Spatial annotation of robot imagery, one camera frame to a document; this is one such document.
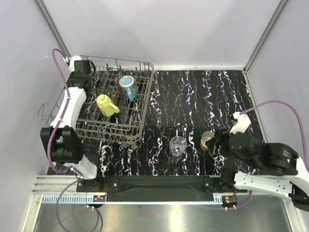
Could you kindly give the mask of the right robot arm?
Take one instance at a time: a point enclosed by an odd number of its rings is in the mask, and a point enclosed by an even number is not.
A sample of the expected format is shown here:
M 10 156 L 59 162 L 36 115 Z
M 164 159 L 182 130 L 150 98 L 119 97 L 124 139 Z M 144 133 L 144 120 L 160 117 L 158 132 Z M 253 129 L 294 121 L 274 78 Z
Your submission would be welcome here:
M 206 190 L 209 192 L 259 191 L 309 210 L 309 173 L 304 161 L 291 147 L 282 143 L 264 143 L 248 133 L 217 130 L 203 145 L 210 151 L 220 149 L 223 155 L 233 156 L 259 175 L 239 169 L 223 168 Z

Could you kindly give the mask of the paper cup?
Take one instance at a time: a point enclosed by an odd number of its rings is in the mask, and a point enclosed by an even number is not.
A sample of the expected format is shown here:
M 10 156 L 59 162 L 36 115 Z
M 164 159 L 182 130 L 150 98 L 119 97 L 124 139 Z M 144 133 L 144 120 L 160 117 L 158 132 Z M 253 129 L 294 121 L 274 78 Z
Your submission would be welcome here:
M 113 103 L 108 95 L 99 95 L 96 103 L 104 116 L 112 116 L 120 112 L 120 109 Z

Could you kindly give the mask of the clear glass cup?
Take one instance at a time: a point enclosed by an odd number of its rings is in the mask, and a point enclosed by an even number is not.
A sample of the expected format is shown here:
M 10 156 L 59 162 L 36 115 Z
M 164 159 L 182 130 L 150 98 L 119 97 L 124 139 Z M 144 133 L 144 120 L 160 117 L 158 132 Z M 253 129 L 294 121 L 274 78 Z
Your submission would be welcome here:
M 181 136 L 175 136 L 169 142 L 169 150 L 172 156 L 181 156 L 185 152 L 186 148 L 186 139 Z

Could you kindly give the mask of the blue butterfly mug orange inside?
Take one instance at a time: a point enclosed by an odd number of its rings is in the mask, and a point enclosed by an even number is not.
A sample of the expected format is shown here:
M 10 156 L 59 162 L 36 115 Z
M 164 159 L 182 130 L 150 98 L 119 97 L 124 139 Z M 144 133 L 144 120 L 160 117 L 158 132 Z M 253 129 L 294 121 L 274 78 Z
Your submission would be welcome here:
M 130 75 L 122 76 L 119 80 L 119 85 L 122 91 L 124 92 L 126 98 L 133 102 L 137 96 L 137 87 L 135 83 L 135 78 Z

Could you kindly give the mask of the brown metal cup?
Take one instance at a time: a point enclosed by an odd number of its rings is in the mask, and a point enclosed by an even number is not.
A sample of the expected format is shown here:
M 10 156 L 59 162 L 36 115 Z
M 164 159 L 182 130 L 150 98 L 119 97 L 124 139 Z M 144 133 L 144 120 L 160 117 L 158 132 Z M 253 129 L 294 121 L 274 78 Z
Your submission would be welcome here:
M 212 131 L 206 131 L 201 135 L 200 139 L 200 147 L 205 150 L 209 151 L 209 147 L 207 145 L 207 142 L 211 140 L 215 136 L 215 133 Z

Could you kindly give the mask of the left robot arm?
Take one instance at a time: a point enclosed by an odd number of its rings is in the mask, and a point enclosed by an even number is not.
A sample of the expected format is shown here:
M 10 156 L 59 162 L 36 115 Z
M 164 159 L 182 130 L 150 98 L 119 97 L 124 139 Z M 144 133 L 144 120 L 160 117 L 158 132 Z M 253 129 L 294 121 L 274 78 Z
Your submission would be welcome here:
M 103 189 L 104 180 L 97 176 L 96 165 L 84 155 L 83 143 L 75 131 L 82 105 L 92 90 L 91 77 L 96 73 L 96 67 L 90 60 L 73 56 L 69 70 L 59 111 L 50 126 L 41 129 L 40 137 L 53 171 L 61 174 L 72 170 L 87 180 L 87 186 L 93 192 L 98 192 Z

